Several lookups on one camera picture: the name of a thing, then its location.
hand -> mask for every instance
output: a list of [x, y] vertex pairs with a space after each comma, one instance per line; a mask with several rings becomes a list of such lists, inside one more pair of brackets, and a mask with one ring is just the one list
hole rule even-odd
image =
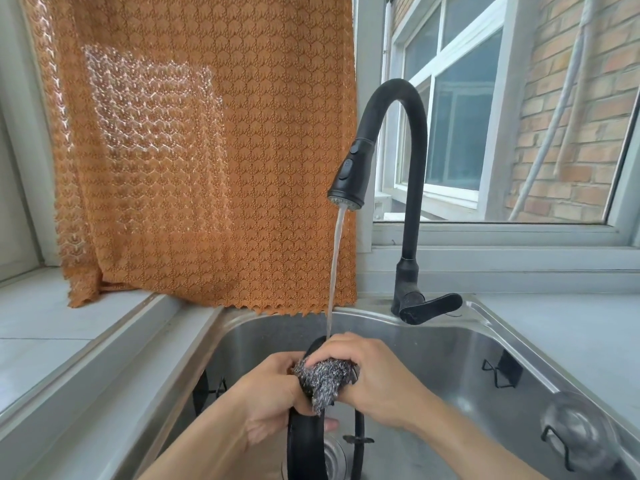
[[338, 401], [379, 423], [407, 428], [412, 411], [425, 400], [437, 400], [381, 340], [363, 339], [350, 332], [334, 335], [309, 356], [305, 366], [329, 357], [351, 360], [360, 366], [358, 381], [345, 386]]
[[[303, 355], [304, 352], [280, 352], [268, 356], [220, 398], [244, 408], [249, 447], [286, 427], [290, 408], [307, 416], [314, 414], [298, 378], [289, 373]], [[324, 428], [337, 428], [337, 421], [325, 420]]]

faucet handle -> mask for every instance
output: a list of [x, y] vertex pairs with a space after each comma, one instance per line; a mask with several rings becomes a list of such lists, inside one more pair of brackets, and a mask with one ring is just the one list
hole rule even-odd
[[425, 301], [422, 293], [414, 291], [404, 295], [398, 314], [403, 322], [420, 325], [439, 315], [455, 312], [462, 303], [462, 297], [458, 293], [449, 293]]

sprayer button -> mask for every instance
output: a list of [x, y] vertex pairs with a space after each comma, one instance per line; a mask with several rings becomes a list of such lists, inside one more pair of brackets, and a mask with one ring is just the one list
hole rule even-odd
[[339, 180], [347, 179], [349, 177], [349, 174], [351, 173], [352, 167], [353, 167], [353, 160], [351, 160], [350, 158], [347, 158], [347, 160], [345, 160], [344, 163], [342, 164], [342, 168], [340, 168], [338, 179]]

faucet spout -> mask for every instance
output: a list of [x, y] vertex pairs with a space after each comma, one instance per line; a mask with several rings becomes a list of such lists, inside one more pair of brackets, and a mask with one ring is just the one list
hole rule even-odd
[[422, 190], [427, 163], [427, 116], [420, 94], [404, 79], [391, 79], [375, 90], [362, 115], [356, 138], [342, 162], [327, 196], [350, 210], [364, 205], [373, 153], [382, 121], [391, 103], [400, 101], [411, 131], [411, 158], [404, 214], [402, 257], [396, 266], [396, 285], [391, 312], [409, 324], [424, 323], [437, 315], [462, 306], [459, 294], [448, 294], [427, 301], [418, 289], [416, 251], [420, 231]]

left hand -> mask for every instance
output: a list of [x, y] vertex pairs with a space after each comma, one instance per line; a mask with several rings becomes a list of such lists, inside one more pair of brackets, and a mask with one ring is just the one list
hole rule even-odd
[[[248, 446], [251, 447], [286, 427], [289, 409], [313, 416], [311, 403], [302, 392], [298, 378], [289, 373], [304, 352], [269, 355], [245, 374], [223, 397], [244, 408]], [[325, 419], [324, 430], [336, 429], [338, 421]]]

